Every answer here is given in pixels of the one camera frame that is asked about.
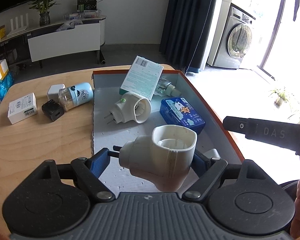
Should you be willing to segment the blue plastic bag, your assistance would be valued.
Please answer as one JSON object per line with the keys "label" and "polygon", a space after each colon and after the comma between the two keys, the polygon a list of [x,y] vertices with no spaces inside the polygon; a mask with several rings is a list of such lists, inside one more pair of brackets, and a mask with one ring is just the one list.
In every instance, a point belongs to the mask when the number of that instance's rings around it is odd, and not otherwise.
{"label": "blue plastic bag", "polygon": [[7,72],[7,75],[3,80],[0,80],[0,100],[3,100],[8,90],[13,86],[14,78],[11,71]]}

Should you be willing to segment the white wifi router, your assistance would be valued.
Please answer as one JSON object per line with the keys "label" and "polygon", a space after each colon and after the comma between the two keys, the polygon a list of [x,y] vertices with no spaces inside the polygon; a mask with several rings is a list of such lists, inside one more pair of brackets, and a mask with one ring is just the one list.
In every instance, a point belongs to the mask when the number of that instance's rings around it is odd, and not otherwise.
{"label": "white wifi router", "polygon": [[29,26],[29,15],[26,13],[25,15],[20,15],[19,17],[15,17],[15,19],[10,19],[10,27],[11,31],[7,34],[7,36],[12,36],[16,33],[25,31]]}

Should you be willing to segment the white mosquito plug green button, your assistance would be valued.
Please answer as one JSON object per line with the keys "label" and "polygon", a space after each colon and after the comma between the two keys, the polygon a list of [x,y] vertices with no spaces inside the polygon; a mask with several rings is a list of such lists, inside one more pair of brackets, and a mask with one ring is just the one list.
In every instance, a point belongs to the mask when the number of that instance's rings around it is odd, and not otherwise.
{"label": "white mosquito plug green button", "polygon": [[114,104],[109,110],[109,114],[104,118],[110,119],[108,124],[112,121],[115,124],[125,124],[129,121],[142,124],[149,118],[151,110],[151,103],[147,98],[128,92],[123,94],[121,99]]}

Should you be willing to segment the white mosquito repellent plug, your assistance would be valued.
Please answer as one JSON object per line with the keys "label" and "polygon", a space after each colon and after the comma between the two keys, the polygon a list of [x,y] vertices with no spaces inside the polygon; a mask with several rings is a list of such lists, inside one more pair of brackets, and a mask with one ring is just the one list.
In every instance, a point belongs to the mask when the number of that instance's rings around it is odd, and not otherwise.
{"label": "white mosquito repellent plug", "polygon": [[175,192],[189,173],[197,138],[195,131],[183,126],[159,126],[151,135],[138,136],[119,147],[119,164],[158,190]]}

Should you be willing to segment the white tv cabinet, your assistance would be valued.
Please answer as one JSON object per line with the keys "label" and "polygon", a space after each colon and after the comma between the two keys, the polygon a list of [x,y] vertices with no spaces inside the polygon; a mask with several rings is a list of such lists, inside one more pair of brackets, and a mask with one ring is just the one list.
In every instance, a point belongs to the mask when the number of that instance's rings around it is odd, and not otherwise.
{"label": "white tv cabinet", "polygon": [[0,46],[11,40],[23,37],[27,42],[32,62],[39,62],[52,57],[96,52],[96,62],[100,64],[99,52],[105,44],[106,16],[99,18],[83,18],[81,25],[73,29],[57,31],[65,23],[59,21],[45,26],[35,25],[25,31],[12,36],[5,36],[0,40]]}

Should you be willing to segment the white charger with prongs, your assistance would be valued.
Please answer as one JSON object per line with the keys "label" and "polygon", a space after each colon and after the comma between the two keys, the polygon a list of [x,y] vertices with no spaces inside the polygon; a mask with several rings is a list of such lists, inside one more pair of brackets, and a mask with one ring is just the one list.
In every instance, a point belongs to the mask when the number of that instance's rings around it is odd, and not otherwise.
{"label": "white charger with prongs", "polygon": [[221,159],[221,156],[219,155],[218,151],[215,148],[208,150],[203,155],[208,159],[212,159],[212,158]]}

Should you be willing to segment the black roll on floor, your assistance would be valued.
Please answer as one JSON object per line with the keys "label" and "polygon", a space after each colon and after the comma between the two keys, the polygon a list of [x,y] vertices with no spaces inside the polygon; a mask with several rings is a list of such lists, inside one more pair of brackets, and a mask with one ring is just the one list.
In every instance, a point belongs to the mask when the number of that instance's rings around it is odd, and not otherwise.
{"label": "black roll on floor", "polygon": [[100,56],[100,64],[105,64],[106,60],[105,60],[104,55],[101,50],[99,52],[99,56]]}

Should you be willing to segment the potted plant in vase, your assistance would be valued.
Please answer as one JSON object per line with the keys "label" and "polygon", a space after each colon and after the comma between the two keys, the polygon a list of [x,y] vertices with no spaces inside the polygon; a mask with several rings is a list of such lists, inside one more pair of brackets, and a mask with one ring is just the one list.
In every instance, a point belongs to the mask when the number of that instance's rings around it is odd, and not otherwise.
{"label": "potted plant in vase", "polygon": [[50,19],[50,8],[54,5],[58,5],[60,0],[30,0],[29,4],[30,9],[36,10],[39,12],[39,26],[49,25],[51,22]]}

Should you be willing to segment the teal adhesive bandage box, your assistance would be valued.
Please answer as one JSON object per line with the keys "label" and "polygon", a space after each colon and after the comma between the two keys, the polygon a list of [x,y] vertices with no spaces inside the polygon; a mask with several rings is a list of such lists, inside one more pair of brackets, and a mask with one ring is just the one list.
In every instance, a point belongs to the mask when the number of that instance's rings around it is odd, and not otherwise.
{"label": "teal adhesive bandage box", "polygon": [[151,101],[163,69],[162,65],[137,56],[119,88],[119,94],[130,92]]}

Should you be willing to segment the blue tissue pack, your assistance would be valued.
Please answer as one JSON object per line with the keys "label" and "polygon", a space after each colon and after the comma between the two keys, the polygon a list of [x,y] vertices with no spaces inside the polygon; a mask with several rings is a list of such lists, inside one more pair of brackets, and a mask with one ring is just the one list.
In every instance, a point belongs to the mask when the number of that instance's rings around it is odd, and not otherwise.
{"label": "blue tissue pack", "polygon": [[189,128],[198,135],[206,124],[205,120],[183,97],[162,99],[159,112],[166,124]]}

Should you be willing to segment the black usb charger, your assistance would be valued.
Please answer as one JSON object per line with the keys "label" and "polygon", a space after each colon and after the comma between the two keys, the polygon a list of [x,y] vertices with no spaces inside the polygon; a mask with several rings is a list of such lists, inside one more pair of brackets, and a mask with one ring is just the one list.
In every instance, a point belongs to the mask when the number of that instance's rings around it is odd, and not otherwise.
{"label": "black usb charger", "polygon": [[53,99],[42,105],[42,111],[51,121],[56,121],[64,114],[63,107]]}

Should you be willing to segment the white power adapter box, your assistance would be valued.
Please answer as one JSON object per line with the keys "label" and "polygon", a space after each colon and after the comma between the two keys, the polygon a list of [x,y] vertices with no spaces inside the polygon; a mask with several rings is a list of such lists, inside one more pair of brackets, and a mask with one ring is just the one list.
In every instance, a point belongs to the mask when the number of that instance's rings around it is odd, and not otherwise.
{"label": "white power adapter box", "polygon": [[36,115],[37,112],[36,96],[30,93],[9,103],[7,117],[13,125]]}

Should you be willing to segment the black green display box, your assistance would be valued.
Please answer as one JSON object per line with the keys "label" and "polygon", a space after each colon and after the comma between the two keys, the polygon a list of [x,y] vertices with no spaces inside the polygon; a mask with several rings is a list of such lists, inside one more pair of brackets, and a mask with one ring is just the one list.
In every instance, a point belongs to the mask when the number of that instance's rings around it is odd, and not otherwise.
{"label": "black green display box", "polygon": [[77,12],[97,10],[97,0],[77,0]]}

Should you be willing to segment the clear liquid refill bottle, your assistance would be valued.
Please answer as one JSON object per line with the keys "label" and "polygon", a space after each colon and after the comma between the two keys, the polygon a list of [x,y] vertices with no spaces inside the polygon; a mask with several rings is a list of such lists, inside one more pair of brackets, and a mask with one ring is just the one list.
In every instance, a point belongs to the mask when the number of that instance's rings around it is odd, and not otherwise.
{"label": "clear liquid refill bottle", "polygon": [[181,92],[176,89],[174,85],[165,78],[161,77],[158,81],[157,87],[154,91],[154,95],[158,96],[170,96],[170,97],[180,97]]}

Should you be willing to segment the blue toothpick jar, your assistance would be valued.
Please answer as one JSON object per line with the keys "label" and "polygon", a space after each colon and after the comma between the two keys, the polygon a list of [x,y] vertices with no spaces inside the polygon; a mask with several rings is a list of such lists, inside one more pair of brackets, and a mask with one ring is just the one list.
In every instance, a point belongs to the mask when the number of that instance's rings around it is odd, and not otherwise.
{"label": "blue toothpick jar", "polygon": [[66,112],[93,100],[93,97],[93,89],[88,82],[72,85],[58,91],[59,103]]}

